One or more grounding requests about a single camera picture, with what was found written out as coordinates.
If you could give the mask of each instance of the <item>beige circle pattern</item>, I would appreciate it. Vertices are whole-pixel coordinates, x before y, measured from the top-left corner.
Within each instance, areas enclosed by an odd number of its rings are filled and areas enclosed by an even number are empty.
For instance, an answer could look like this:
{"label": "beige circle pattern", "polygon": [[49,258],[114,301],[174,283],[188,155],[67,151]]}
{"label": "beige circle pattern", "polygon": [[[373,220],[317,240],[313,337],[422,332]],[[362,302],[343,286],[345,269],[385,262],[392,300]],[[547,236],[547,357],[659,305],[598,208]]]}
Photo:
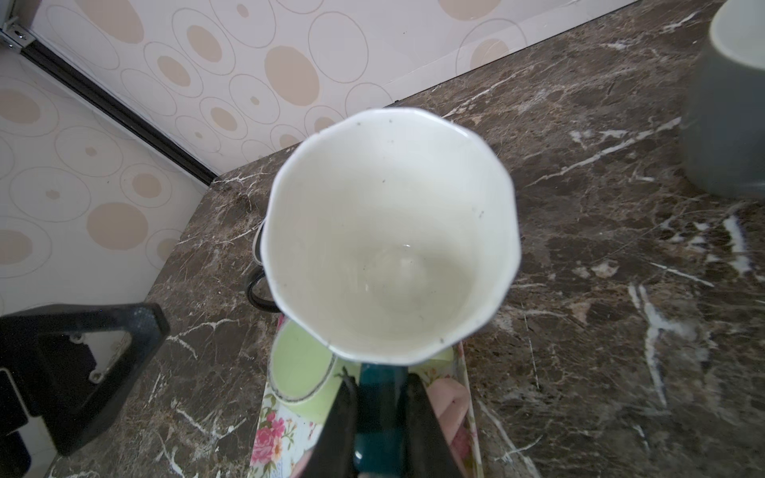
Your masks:
{"label": "beige circle pattern", "polygon": [[172,28],[181,49],[200,68],[216,75],[233,71],[236,58],[231,42],[206,15],[181,8],[173,14]]}
{"label": "beige circle pattern", "polygon": [[16,165],[13,149],[6,140],[0,138],[0,179],[8,176]]}
{"label": "beige circle pattern", "polygon": [[87,18],[59,5],[46,8],[45,15],[59,38],[79,57],[104,70],[119,68],[112,42]]}
{"label": "beige circle pattern", "polygon": [[144,47],[144,60],[151,72],[167,88],[189,98],[196,98],[202,94],[202,77],[194,65],[175,48],[152,41]]}
{"label": "beige circle pattern", "polygon": [[242,143],[242,156],[248,163],[265,158],[273,152],[271,146],[256,139],[248,139]]}
{"label": "beige circle pattern", "polygon": [[27,216],[64,223],[90,208],[90,191],[83,180],[58,167],[30,167],[11,180],[11,202]]}
{"label": "beige circle pattern", "polygon": [[199,109],[207,124],[221,135],[231,139],[247,136],[247,122],[233,105],[208,96],[200,101]]}
{"label": "beige circle pattern", "polygon": [[54,140],[59,159],[76,172],[105,177],[122,167],[122,149],[111,136],[89,126],[62,129]]}
{"label": "beige circle pattern", "polygon": [[162,269],[170,257],[170,253],[181,238],[182,232],[177,229],[160,229],[146,241],[146,257],[157,269]]}
{"label": "beige circle pattern", "polygon": [[446,15],[455,20],[470,21],[485,17],[501,0],[438,0]]}
{"label": "beige circle pattern", "polygon": [[350,89],[345,97],[345,114],[355,115],[371,108],[382,108],[393,102],[387,91],[374,83],[359,83]]}
{"label": "beige circle pattern", "polygon": [[276,125],[271,130],[271,144],[275,151],[294,146],[304,139],[305,135],[294,126]]}
{"label": "beige circle pattern", "polygon": [[0,76],[0,131],[43,136],[56,126],[58,109],[43,92],[24,81]]}
{"label": "beige circle pattern", "polygon": [[170,178],[150,164],[132,164],[119,175],[119,186],[131,203],[142,207],[164,206],[173,194]]}
{"label": "beige circle pattern", "polygon": [[127,203],[104,203],[88,214],[90,238],[104,249],[128,251],[148,235],[148,220],[137,207]]}
{"label": "beige circle pattern", "polygon": [[234,104],[256,123],[272,125],[279,119],[282,108],[273,90],[250,75],[236,75],[229,82]]}
{"label": "beige circle pattern", "polygon": [[369,45],[361,27],[338,11],[317,16],[308,29],[311,59],[327,78],[353,83],[369,64]]}
{"label": "beige circle pattern", "polygon": [[170,92],[148,74],[126,68],[119,76],[130,96],[146,109],[163,116],[172,116],[178,110]]}
{"label": "beige circle pattern", "polygon": [[21,69],[29,76],[36,86],[39,86],[51,95],[58,96],[59,98],[72,98],[65,86],[50,79],[47,76],[47,73],[43,73],[36,65],[33,65],[26,58],[19,58],[18,63],[21,65]]}
{"label": "beige circle pattern", "polygon": [[276,17],[269,0],[210,0],[223,28],[242,44],[264,48],[276,36]]}
{"label": "beige circle pattern", "polygon": [[499,60],[509,53],[510,49],[504,41],[497,40],[496,38],[488,38],[480,42],[470,56],[470,68],[474,69],[482,67],[485,64]]}
{"label": "beige circle pattern", "polygon": [[53,253],[53,242],[37,224],[0,216],[0,278],[29,274],[42,267]]}
{"label": "beige circle pattern", "polygon": [[265,75],[282,98],[308,106],[319,97],[319,75],[314,65],[293,47],[273,47],[265,55]]}
{"label": "beige circle pattern", "polygon": [[143,41],[144,28],[128,0],[74,0],[91,22],[125,43]]}
{"label": "beige circle pattern", "polygon": [[526,35],[514,21],[505,18],[486,20],[462,40],[457,50],[455,71],[465,73],[527,46]]}
{"label": "beige circle pattern", "polygon": [[309,135],[343,121],[343,115],[329,106],[314,106],[305,113],[305,131]]}
{"label": "beige circle pattern", "polygon": [[305,15],[313,13],[321,7],[324,0],[276,0],[282,7],[291,11],[292,13],[298,13]]}
{"label": "beige circle pattern", "polygon": [[175,127],[178,128],[183,139],[191,143],[195,148],[208,153],[220,150],[220,139],[210,126],[202,123],[191,116],[178,116],[175,119]]}

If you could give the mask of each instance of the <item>floral pattern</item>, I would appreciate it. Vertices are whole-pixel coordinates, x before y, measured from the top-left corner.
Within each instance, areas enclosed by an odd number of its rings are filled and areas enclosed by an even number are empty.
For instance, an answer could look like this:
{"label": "floral pattern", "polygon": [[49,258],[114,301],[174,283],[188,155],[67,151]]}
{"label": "floral pattern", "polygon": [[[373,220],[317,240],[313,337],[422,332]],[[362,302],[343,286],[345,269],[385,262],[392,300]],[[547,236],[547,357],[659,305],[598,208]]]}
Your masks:
{"label": "floral pattern", "polygon": [[278,403],[273,393],[263,397],[260,422],[255,433],[255,443],[249,459],[251,467],[262,465],[264,476],[276,470],[282,458],[285,442],[287,450],[295,445],[295,430],[298,427],[292,418],[277,418]]}
{"label": "floral pattern", "polygon": [[[281,316],[279,319],[281,326],[283,319]],[[440,366],[424,367],[416,372],[426,384],[451,377],[470,390],[462,343],[455,346],[451,363],[443,362]],[[304,420],[284,407],[276,400],[271,386],[266,384],[247,478],[289,478],[292,468],[303,453],[316,444],[320,434],[321,425]],[[469,478],[483,478],[472,401],[464,427],[459,430],[452,444],[462,458]]]}

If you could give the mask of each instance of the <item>wallpaper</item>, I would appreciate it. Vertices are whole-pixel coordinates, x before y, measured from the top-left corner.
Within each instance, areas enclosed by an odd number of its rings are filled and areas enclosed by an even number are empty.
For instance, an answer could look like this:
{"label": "wallpaper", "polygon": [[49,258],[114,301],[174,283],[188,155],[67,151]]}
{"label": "wallpaper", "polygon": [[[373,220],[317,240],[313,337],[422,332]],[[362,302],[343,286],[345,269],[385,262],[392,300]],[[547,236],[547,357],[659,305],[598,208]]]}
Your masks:
{"label": "wallpaper", "polygon": [[205,190],[0,51],[0,315],[143,301]]}
{"label": "wallpaper", "polygon": [[43,0],[32,30],[217,173],[634,0]]}

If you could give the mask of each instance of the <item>marble countertop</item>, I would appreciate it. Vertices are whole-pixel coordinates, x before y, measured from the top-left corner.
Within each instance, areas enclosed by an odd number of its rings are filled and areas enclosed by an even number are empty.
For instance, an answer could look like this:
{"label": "marble countertop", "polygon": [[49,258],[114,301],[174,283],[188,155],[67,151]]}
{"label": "marble countertop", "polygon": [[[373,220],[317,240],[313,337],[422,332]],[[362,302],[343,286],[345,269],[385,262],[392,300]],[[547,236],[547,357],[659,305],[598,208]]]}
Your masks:
{"label": "marble countertop", "polygon": [[[489,477],[765,473],[765,209],[680,168],[720,4],[643,0],[399,102],[476,131],[516,185],[521,271],[465,342]],[[276,316],[243,276],[290,152],[204,196],[148,296],[172,335],[51,476],[247,474]]]}

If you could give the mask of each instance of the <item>mug rim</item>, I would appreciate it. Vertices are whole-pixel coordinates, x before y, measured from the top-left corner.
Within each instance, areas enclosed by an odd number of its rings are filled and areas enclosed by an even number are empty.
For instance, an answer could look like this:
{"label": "mug rim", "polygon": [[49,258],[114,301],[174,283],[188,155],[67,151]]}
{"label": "mug rim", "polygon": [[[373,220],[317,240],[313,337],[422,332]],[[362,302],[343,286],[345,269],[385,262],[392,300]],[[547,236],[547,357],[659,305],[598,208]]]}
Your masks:
{"label": "mug rim", "polygon": [[[747,56],[737,51],[735,48],[728,45],[728,42],[721,38],[721,22],[723,22],[727,16],[735,15],[738,8],[745,8],[746,6],[756,4],[762,0],[727,0],[712,17],[712,21],[709,25],[709,43],[712,47],[720,53],[723,57],[734,61],[744,67],[752,68],[754,70],[765,73],[765,61],[763,63],[757,63],[752,59],[751,55]],[[765,30],[765,23],[760,26],[760,29]]]}
{"label": "mug rim", "polygon": [[[453,346],[456,342],[462,340],[465,337],[475,333],[482,326],[487,324],[499,310],[502,303],[507,296],[510,285],[513,283],[521,262],[521,244],[520,244],[520,230],[518,224],[518,213],[516,209],[515,187],[513,186],[513,180],[502,165],[499,158],[496,156],[491,147],[475,132],[456,125],[453,122],[443,119],[431,112],[425,111],[419,108],[384,108],[384,109],[368,109],[366,111],[357,113],[356,115],[349,116],[342,122],[338,122],[326,129],[321,130],[317,134],[311,135],[303,141],[297,149],[292,153],[288,160],[284,163],[274,179],[270,201],[268,209],[266,211],[266,218],[269,217],[274,208],[275,198],[279,191],[279,185],[285,179],[285,177],[291,173],[291,170],[295,167],[299,161],[302,161],[307,151],[310,151],[315,145],[324,141],[328,135],[336,135],[349,128],[355,127],[358,122],[362,121],[379,121],[380,118],[389,119],[391,117],[403,117],[403,116],[418,116],[420,119],[426,119],[429,122],[438,123],[441,127],[446,127],[453,132],[463,135],[469,138],[477,146],[477,149],[485,156],[492,159],[490,168],[493,169],[499,180],[504,182],[504,187],[509,196],[509,201],[512,203],[510,208],[510,214],[512,217],[508,217],[511,223],[516,225],[515,230],[510,232],[508,243],[506,247],[510,250],[509,260],[499,273],[498,279],[494,282],[494,287],[486,293],[486,299],[483,303],[473,311],[467,319],[465,324],[458,330],[454,330],[448,333],[444,333],[439,340],[433,340],[431,343],[423,343],[415,348],[411,348],[408,352],[388,354],[384,351],[378,350],[343,350],[342,346],[338,346],[332,340],[325,340],[316,330],[309,324],[305,323],[299,314],[293,310],[287,302],[282,298],[282,287],[279,283],[271,286],[271,294],[274,298],[274,302],[279,306],[285,316],[290,317],[293,321],[300,324],[310,335],[316,338],[320,343],[325,345],[334,355],[339,356],[342,359],[346,359],[352,362],[363,363],[380,363],[392,366],[410,366],[412,364],[420,363],[426,360],[428,357],[435,355],[441,350]],[[270,222],[266,221],[262,232],[262,251],[269,250],[269,230]],[[271,273],[273,277],[273,270],[271,261],[268,254],[262,256],[263,268],[266,274]]]}
{"label": "mug rim", "polygon": [[[313,387],[306,395],[304,395],[302,397],[299,397],[299,398],[295,398],[295,397],[288,397],[288,396],[280,393],[276,382],[274,382],[274,377],[273,377],[274,349],[275,349],[276,343],[279,340],[279,337],[286,330],[286,328],[290,327],[290,326],[292,326],[292,327],[301,327],[302,328],[302,326],[300,324],[298,324],[294,320],[288,318],[288,320],[285,321],[284,324],[282,325],[282,328],[279,329],[279,331],[276,333],[276,337],[274,337],[274,343],[271,345],[271,353],[269,354],[269,373],[268,373],[269,377],[268,377],[268,379],[269,379],[269,383],[271,384],[271,390],[274,392],[274,396],[276,398],[278,398],[278,400],[280,402],[282,402],[282,403],[284,403],[286,405],[301,405],[301,404],[307,402],[308,400],[311,400],[314,396],[316,396],[316,394],[319,393],[321,388],[327,384],[327,381],[332,376],[332,370],[335,367],[335,363],[337,363],[337,356],[334,353],[332,353],[332,358],[330,359],[330,362],[327,365],[327,370],[324,371],[324,375],[321,377],[321,380],[319,380],[319,382],[316,384],[316,386]],[[306,332],[312,338],[316,339],[314,334],[308,332],[307,330],[306,330]]]}

